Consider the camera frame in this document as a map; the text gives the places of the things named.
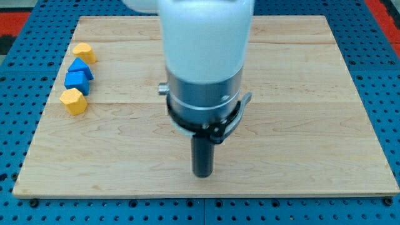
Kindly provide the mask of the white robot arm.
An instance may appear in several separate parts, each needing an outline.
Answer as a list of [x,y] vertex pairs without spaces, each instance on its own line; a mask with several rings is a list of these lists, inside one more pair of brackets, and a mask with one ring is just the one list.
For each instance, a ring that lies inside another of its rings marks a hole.
[[254,0],[122,0],[161,22],[172,112],[194,124],[228,117],[238,101]]

